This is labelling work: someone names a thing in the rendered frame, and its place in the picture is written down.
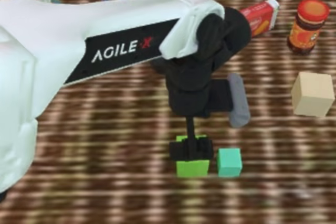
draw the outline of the red and white carton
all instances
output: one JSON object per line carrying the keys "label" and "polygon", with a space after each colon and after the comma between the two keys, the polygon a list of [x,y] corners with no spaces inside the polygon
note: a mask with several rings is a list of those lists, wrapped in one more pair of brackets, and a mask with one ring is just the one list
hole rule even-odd
{"label": "red and white carton", "polygon": [[276,0],[266,0],[240,10],[250,23],[252,37],[273,29],[279,7]]}

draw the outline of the table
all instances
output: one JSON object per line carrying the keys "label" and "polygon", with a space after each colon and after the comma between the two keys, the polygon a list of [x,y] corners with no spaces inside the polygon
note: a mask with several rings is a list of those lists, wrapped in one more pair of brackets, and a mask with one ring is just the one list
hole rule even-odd
{"label": "table", "polygon": [[[243,8],[261,0],[218,1]],[[244,78],[251,123],[231,129],[222,114],[196,121],[215,149],[241,148],[239,178],[217,178],[215,161],[206,178],[176,178],[167,147],[185,133],[184,119],[144,63],[60,90],[39,118],[34,164],[1,206],[0,223],[336,223],[336,110],[299,117],[290,101],[299,71],[336,77],[336,9],[313,53],[294,57],[286,36],[300,0],[278,1],[274,30],[215,73]]]}

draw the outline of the beige cube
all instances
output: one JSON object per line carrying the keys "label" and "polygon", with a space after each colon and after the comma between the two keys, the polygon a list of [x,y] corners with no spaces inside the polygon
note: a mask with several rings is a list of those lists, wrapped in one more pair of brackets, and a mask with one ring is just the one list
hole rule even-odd
{"label": "beige cube", "polygon": [[300,72],[291,90],[295,115],[323,117],[334,100],[334,88],[329,74]]}

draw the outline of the black panel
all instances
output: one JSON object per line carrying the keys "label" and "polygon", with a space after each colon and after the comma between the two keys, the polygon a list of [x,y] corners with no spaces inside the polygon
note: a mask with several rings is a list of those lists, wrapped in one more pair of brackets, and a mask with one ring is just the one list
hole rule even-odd
{"label": "black panel", "polygon": [[159,46],[178,19],[86,39],[86,52],[65,84],[160,56]]}

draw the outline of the jar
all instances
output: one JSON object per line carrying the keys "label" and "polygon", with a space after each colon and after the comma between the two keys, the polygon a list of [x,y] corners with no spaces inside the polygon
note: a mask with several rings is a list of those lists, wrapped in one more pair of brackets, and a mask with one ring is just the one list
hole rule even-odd
{"label": "jar", "polygon": [[313,50],[329,12],[328,5],[321,0],[301,1],[287,38],[288,47],[295,54],[307,55]]}

